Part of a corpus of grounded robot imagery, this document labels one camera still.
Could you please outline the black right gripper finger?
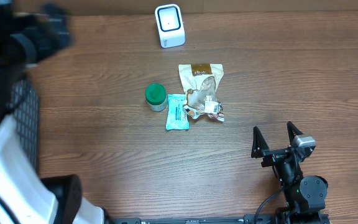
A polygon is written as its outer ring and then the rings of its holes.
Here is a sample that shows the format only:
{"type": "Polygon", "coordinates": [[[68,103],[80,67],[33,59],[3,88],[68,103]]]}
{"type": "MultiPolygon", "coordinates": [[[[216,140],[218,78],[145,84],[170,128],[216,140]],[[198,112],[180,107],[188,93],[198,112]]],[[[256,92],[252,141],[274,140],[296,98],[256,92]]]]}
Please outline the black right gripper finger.
{"type": "Polygon", "coordinates": [[[252,158],[264,157],[264,154],[269,151],[269,146],[266,143],[260,129],[257,126],[253,128],[253,143],[252,143],[252,158]]]}
{"type": "Polygon", "coordinates": [[[287,123],[288,137],[290,140],[290,145],[295,146],[294,139],[297,135],[302,135],[303,133],[291,122],[287,123]]]}

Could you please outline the beige snack pouch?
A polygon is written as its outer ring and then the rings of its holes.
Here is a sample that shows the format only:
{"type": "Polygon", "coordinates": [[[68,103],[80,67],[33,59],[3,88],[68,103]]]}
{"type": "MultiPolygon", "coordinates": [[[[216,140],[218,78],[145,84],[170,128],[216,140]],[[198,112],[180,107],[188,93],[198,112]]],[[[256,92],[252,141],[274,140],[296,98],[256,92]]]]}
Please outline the beige snack pouch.
{"type": "Polygon", "coordinates": [[[223,105],[216,92],[224,76],[222,64],[202,63],[178,66],[180,81],[185,93],[183,108],[191,119],[207,116],[224,122],[223,105]]]}

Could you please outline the teal wet wipes pack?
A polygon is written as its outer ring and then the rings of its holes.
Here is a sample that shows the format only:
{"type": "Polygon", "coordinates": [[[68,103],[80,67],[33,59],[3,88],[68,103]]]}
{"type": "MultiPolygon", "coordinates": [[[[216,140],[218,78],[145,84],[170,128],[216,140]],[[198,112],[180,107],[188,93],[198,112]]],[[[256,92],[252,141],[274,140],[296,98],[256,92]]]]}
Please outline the teal wet wipes pack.
{"type": "Polygon", "coordinates": [[[168,113],[165,125],[167,131],[189,129],[188,115],[183,109],[184,100],[184,94],[168,95],[168,113]]]}

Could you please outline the green lid plastic jar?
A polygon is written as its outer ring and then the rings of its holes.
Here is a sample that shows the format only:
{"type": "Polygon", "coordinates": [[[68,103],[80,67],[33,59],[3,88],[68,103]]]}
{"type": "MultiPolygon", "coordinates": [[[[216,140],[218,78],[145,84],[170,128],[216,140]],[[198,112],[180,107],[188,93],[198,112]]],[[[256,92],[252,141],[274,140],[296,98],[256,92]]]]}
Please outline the green lid plastic jar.
{"type": "Polygon", "coordinates": [[[145,89],[145,99],[152,111],[163,111],[167,106],[167,92],[159,83],[150,84],[145,89]]]}

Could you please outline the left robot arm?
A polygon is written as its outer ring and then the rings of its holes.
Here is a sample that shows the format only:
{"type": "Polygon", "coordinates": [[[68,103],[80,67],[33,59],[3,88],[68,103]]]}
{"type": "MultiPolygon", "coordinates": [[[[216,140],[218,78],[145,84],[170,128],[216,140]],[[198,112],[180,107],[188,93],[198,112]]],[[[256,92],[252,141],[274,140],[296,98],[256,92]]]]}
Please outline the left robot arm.
{"type": "Polygon", "coordinates": [[[19,16],[12,1],[0,1],[0,222],[111,223],[109,213],[84,198],[80,178],[61,175],[41,179],[16,130],[12,87],[27,69],[71,43],[67,14],[54,3],[42,6],[47,18],[19,16]]]}

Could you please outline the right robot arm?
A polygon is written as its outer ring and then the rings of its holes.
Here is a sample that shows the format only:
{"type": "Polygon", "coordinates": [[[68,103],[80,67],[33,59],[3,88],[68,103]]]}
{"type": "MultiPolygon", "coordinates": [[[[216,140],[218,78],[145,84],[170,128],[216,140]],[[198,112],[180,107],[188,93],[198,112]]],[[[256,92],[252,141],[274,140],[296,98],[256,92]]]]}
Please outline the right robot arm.
{"type": "Polygon", "coordinates": [[[252,223],[329,223],[329,216],[321,213],[326,207],[328,182],[321,176],[304,176],[300,163],[310,157],[316,147],[313,136],[303,134],[291,121],[287,123],[289,145],[282,149],[269,149],[260,129],[253,128],[251,157],[261,158],[262,167],[271,167],[280,182],[280,189],[266,198],[258,207],[252,223]],[[263,217],[263,207],[283,194],[285,207],[263,217]]]}

